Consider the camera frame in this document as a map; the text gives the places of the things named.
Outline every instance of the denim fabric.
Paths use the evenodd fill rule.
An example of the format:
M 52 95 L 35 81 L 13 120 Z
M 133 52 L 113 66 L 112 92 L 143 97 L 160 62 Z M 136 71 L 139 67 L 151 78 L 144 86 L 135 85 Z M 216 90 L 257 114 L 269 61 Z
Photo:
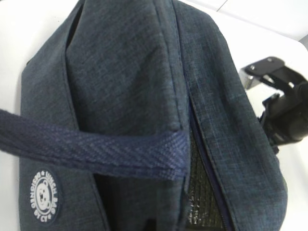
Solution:
M 2 110 L 0 122 L 10 129 L 0 134 L 0 149 L 20 157 L 115 177 L 180 180 L 187 174 L 189 144 L 182 131 L 106 136 L 40 124 Z
M 227 42 L 208 15 L 175 7 L 193 109 L 235 229 L 279 230 L 287 206 L 283 177 Z

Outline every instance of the mesh lining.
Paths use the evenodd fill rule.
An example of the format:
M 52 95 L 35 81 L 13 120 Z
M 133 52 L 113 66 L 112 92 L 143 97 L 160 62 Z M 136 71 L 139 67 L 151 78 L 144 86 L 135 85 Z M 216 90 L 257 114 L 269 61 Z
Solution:
M 191 202 L 187 227 L 189 230 L 224 231 L 215 196 L 192 133 L 189 199 Z

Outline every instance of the white surface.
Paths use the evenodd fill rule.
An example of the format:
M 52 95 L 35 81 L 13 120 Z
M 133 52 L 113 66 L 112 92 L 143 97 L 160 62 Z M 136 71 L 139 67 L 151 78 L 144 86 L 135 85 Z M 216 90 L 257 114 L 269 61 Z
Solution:
M 77 0 L 0 1 L 0 108 L 20 112 L 20 76 L 27 61 Z M 18 158 L 0 152 L 0 231 L 18 231 Z
M 188 0 L 190 5 L 198 5 L 202 7 L 207 7 L 214 11 L 217 11 L 227 0 Z
M 76 0 L 0 1 L 0 108 L 19 113 L 18 79 L 26 62 L 66 18 Z M 226 15 L 202 8 L 216 21 L 229 44 L 235 65 L 243 66 L 277 56 L 308 77 L 308 52 L 299 43 Z M 248 92 L 257 114 L 271 90 Z M 289 187 L 287 217 L 282 231 L 305 230 L 308 217 L 308 141 L 281 148 L 279 159 Z M 0 231 L 18 230 L 18 163 L 0 153 Z
M 307 0 L 228 0 L 219 12 L 300 40 L 308 34 L 307 10 Z

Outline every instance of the white table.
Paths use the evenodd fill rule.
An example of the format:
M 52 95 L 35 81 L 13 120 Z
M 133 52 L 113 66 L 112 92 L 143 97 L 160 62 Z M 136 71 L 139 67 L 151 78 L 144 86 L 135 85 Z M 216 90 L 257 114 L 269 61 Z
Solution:
M 67 17 L 76 0 L 0 1 L 0 108 L 19 113 L 20 76 L 27 61 Z M 203 8 L 225 36 L 239 70 L 267 56 L 277 56 L 308 77 L 308 52 L 292 39 Z M 257 115 L 273 90 L 259 85 L 248 91 Z M 308 217 L 308 139 L 281 148 L 279 159 L 289 187 L 282 231 L 305 230 Z M 0 231 L 17 231 L 18 159 L 0 153 Z

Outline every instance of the white circular logo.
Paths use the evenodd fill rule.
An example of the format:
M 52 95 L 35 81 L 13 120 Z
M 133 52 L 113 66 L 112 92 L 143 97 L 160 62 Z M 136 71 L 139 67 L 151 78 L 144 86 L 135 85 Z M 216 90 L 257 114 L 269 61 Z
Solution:
M 30 187 L 30 203 L 33 214 L 41 223 L 53 221 L 59 205 L 58 188 L 54 176 L 47 170 L 40 170 L 34 176 Z

